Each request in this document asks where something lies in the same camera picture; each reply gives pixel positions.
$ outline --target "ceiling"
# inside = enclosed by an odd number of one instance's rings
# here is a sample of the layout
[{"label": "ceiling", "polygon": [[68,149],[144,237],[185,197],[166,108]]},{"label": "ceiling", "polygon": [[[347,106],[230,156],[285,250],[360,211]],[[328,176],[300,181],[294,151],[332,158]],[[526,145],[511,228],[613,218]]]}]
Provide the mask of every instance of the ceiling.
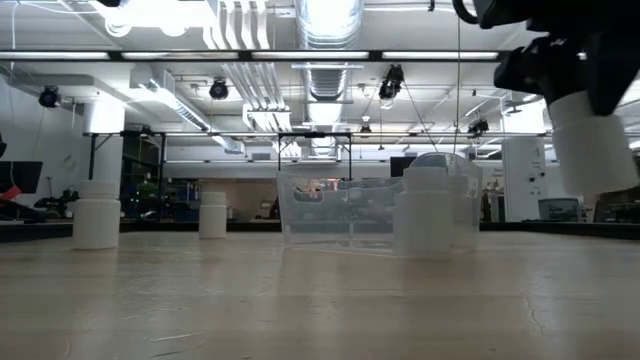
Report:
[{"label": "ceiling", "polygon": [[[36,1],[38,5],[57,11],[68,11],[57,1]],[[92,11],[84,2],[67,0],[77,11]],[[426,1],[411,0],[365,0],[365,13],[358,47],[361,49],[396,50],[455,50],[458,42],[463,50],[509,50],[528,44],[539,36],[525,31],[524,25],[510,25],[492,30],[480,30],[475,26],[460,23],[452,13],[449,1],[438,1],[435,12],[411,10],[424,6]],[[12,25],[15,26],[18,49],[126,49],[204,50],[202,30],[192,28],[183,36],[169,37],[156,28],[134,28],[122,38],[105,34],[104,20],[99,14],[59,14],[44,11],[29,5],[19,5],[12,18],[15,2],[0,0],[0,47],[10,49]],[[292,0],[271,0],[268,33],[275,49],[296,49],[297,34],[294,17],[286,16],[293,10]],[[490,97],[508,96],[508,93],[492,85],[496,64],[456,63],[406,63],[402,64],[407,88],[396,98],[391,110],[381,110],[376,96],[377,86],[388,70],[389,64],[363,63],[362,69],[353,70],[348,84],[341,129],[357,130],[363,115],[371,116],[374,131],[419,131],[425,126],[431,131],[453,131],[453,123],[462,118],[460,128],[464,131],[471,120],[463,118],[468,111],[484,103],[480,108],[483,117],[490,122],[492,131],[500,130],[500,101]],[[132,99],[128,107],[127,121],[147,122],[158,130],[189,130],[182,120],[168,107],[150,101],[137,101],[141,90],[129,84],[131,64],[103,63],[25,63],[18,64],[16,74],[28,72],[38,74],[90,75]],[[233,86],[230,96],[224,101],[212,101],[209,86],[216,76],[224,76],[219,64],[205,63],[154,63],[155,74],[168,71],[177,80],[176,91],[202,113],[212,117],[217,127],[229,131],[244,131],[242,115],[243,101]],[[291,109],[292,125],[300,125],[305,118],[305,98],[301,71],[293,70],[291,64],[277,63],[279,85],[287,105]],[[634,86],[634,94],[640,98],[640,86]],[[631,105],[624,109],[630,122],[640,124],[640,107]]]}]

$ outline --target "red object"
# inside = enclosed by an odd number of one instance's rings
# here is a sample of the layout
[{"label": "red object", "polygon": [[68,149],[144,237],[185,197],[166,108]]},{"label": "red object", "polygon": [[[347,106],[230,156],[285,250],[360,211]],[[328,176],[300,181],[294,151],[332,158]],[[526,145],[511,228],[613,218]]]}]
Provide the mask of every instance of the red object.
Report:
[{"label": "red object", "polygon": [[19,187],[14,185],[7,192],[5,192],[4,194],[0,195],[0,199],[2,199],[2,200],[13,200],[13,199],[17,198],[18,195],[20,195],[20,194],[22,194],[22,191],[20,190]]}]

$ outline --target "ventilation duct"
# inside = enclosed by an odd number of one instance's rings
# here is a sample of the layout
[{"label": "ventilation duct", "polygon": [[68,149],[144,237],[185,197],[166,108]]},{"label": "ventilation duct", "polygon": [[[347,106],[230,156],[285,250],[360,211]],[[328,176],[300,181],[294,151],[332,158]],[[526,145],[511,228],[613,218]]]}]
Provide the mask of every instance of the ventilation duct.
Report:
[{"label": "ventilation duct", "polygon": [[[298,37],[308,50],[353,49],[362,27],[363,0],[296,0]],[[334,127],[342,115],[349,70],[305,70],[307,114],[317,126]],[[312,141],[315,154],[328,155],[326,140]]]}]

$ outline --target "clear plastic bin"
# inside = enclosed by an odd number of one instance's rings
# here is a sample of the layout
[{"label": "clear plastic bin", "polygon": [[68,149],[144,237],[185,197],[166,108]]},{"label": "clear plastic bin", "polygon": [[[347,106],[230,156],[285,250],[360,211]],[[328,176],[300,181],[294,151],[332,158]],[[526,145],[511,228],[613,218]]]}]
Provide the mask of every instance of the clear plastic bin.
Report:
[{"label": "clear plastic bin", "polygon": [[[452,178],[454,198],[459,200],[451,216],[456,224],[477,232],[482,170],[463,158],[444,153],[425,154],[411,166],[446,168]],[[402,178],[342,181],[280,172],[278,194],[285,244],[393,254],[395,201],[404,191]]]}]

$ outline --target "table surface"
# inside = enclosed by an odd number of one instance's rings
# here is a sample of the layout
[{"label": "table surface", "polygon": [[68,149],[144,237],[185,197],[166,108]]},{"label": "table surface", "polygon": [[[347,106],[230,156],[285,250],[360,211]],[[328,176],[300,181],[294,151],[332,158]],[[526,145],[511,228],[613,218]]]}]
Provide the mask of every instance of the table surface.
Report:
[{"label": "table surface", "polygon": [[640,244],[483,233],[451,260],[279,234],[0,245],[2,359],[638,359]]}]

